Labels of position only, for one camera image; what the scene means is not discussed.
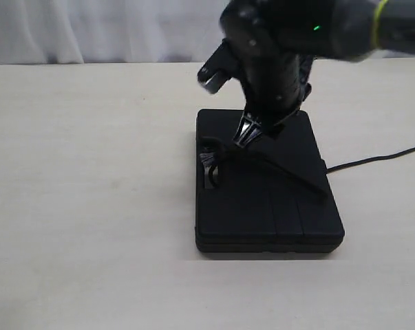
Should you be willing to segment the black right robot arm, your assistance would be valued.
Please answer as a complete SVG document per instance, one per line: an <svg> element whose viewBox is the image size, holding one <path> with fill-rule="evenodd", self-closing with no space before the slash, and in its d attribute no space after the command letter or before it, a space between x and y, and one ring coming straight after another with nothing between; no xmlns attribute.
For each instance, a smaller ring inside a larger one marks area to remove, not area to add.
<svg viewBox="0 0 415 330"><path fill-rule="evenodd" d="M220 27L222 42L198 80L211 93L238 80L246 106L235 148L209 166L213 187L224 160L255 159L248 147L278 135L300 110L317 58L355 63L378 50L415 55L415 1L231 1Z"/></svg>

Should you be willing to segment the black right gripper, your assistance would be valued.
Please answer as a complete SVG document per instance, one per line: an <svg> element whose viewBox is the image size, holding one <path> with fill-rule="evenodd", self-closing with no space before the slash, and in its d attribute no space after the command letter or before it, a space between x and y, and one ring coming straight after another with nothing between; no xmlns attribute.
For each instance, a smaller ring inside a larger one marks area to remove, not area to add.
<svg viewBox="0 0 415 330"><path fill-rule="evenodd" d="M264 135L277 135L311 92L312 56L282 53L244 60L246 106L233 143L248 148ZM312 133L263 137L258 151L267 156L264 182L272 203L328 203L326 166Z"/></svg>

